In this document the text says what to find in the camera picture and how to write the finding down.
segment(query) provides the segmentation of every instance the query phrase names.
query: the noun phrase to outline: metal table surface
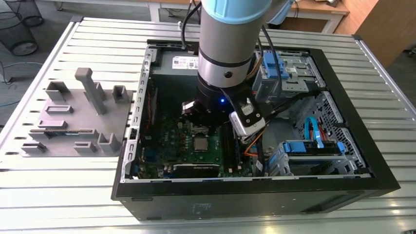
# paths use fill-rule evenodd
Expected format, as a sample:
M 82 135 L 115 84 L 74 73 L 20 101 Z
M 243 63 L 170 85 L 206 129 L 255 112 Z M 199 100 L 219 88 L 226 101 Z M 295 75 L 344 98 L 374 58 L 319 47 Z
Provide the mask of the metal table surface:
M 198 40 L 199 27 L 187 28 Z M 48 98 L 51 80 L 80 88 L 91 67 L 103 88 L 136 90 L 147 39 L 176 39 L 176 24 L 92 19 L 71 22 L 0 134 L 0 230 L 44 233 L 380 233 L 416 228 L 416 112 L 367 46 L 347 35 L 270 32 L 276 46 L 326 52 L 402 189 L 328 214 L 139 222 L 110 199 L 118 158 L 19 155 Z

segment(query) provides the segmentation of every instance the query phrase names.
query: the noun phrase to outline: wooden desk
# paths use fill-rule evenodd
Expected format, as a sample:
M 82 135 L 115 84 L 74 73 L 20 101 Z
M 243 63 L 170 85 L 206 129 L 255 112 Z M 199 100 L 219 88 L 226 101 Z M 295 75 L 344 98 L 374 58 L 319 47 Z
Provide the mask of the wooden desk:
M 282 29 L 295 31 L 310 31 L 322 33 L 334 33 L 344 16 L 350 14 L 350 10 L 340 2 L 338 7 L 331 7 L 327 2 L 316 2 L 315 0 L 302 0 L 299 3 L 299 16 L 296 14 L 296 4 L 294 3 Z
M 151 21 L 160 22 L 160 8 L 187 9 L 190 0 L 63 0 L 63 2 L 96 3 L 108 5 L 144 6 L 150 8 Z M 62 10 L 62 4 L 55 2 L 56 9 Z M 295 17 L 296 5 L 292 5 L 288 17 Z M 348 15 L 350 11 L 343 3 L 336 8 L 328 6 L 323 2 L 315 0 L 302 0 L 299 2 L 298 18 L 326 20 L 323 33 L 334 33 L 343 16 Z

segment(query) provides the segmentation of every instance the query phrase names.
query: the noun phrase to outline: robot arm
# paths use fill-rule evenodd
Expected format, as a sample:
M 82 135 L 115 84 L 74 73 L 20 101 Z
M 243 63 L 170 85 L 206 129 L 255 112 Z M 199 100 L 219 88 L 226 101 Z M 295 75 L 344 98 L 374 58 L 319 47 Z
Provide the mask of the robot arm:
M 288 0 L 274 1 L 275 10 L 282 2 Z M 211 128 L 231 121 L 238 134 L 250 136 L 266 126 L 246 78 L 272 0 L 202 3 L 198 94 L 183 104 L 182 114 Z

